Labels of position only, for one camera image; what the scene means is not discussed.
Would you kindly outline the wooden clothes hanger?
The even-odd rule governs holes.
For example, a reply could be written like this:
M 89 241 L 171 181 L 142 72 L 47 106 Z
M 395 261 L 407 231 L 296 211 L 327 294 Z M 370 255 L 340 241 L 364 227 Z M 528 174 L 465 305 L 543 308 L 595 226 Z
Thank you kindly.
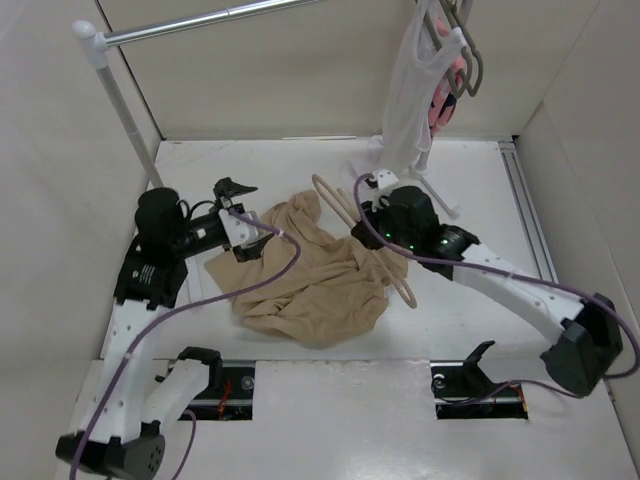
M 311 181 L 316 193 L 342 219 L 342 221 L 349 228 L 355 227 L 360 221 L 360 214 L 357 212 L 356 204 L 352 195 L 342 188 L 334 189 L 318 174 L 313 174 L 311 176 Z M 383 269 L 389 284 L 399 294 L 404 303 L 409 308 L 416 309 L 418 303 L 413 290 L 402 276 L 397 275 L 391 269 L 393 260 L 399 259 L 400 256 L 391 252 L 387 248 L 373 250 L 371 251 L 371 254 Z

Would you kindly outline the beige t shirt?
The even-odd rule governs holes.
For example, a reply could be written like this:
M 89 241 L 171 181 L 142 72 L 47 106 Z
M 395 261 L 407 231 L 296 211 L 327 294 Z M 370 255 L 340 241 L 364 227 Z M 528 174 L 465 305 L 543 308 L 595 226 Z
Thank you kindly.
M 406 278 L 407 259 L 336 238 L 318 226 L 320 216 L 317 193 L 297 193 L 261 218 L 295 244 L 274 237 L 257 260 L 239 262 L 227 252 L 205 263 L 222 292 L 247 290 L 231 301 L 245 327 L 324 348 L 371 331 L 385 312 L 385 290 Z

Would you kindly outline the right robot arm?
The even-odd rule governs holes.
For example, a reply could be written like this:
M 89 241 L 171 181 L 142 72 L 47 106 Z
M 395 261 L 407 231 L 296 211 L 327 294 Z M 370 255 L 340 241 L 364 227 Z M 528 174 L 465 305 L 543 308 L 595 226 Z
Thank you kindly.
M 370 175 L 356 185 L 372 193 L 357 201 L 361 219 L 352 229 L 366 248 L 388 248 L 527 322 L 550 344 L 540 358 L 560 392 L 585 397 L 608 377 L 628 331 L 609 298 L 521 272 L 476 235 L 441 222 L 417 186 L 384 187 Z

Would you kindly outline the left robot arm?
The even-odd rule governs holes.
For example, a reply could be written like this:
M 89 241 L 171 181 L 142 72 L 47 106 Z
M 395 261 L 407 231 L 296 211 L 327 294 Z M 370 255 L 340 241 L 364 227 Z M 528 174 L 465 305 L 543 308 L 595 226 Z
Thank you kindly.
M 109 479 L 152 479 L 165 454 L 167 431 L 197 395 L 222 387 L 218 352 L 189 347 L 153 392 L 151 381 L 160 333 L 159 318 L 175 311 L 187 279 L 187 261 L 215 248 L 239 261 L 258 258 L 267 239 L 258 218 L 236 202 L 254 187 L 219 180 L 209 210 L 193 206 L 168 187 L 138 199 L 136 234 L 114 289 L 109 344 L 98 385 L 77 430 L 58 439 L 55 455 L 79 472 Z

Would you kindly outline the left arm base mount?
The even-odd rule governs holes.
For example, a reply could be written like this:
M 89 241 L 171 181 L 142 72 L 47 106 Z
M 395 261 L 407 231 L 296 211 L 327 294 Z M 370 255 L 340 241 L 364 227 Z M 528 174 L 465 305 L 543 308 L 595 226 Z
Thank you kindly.
M 250 421 L 255 372 L 254 361 L 225 361 L 219 383 L 209 385 L 187 409 L 198 421 Z

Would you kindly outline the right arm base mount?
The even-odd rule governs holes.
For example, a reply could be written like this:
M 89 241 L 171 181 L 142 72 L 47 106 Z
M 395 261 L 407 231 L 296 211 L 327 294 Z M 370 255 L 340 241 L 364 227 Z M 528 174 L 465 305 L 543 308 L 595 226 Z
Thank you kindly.
M 519 384 L 502 387 L 476 364 L 462 361 L 430 364 L 431 391 L 438 420 L 528 420 Z

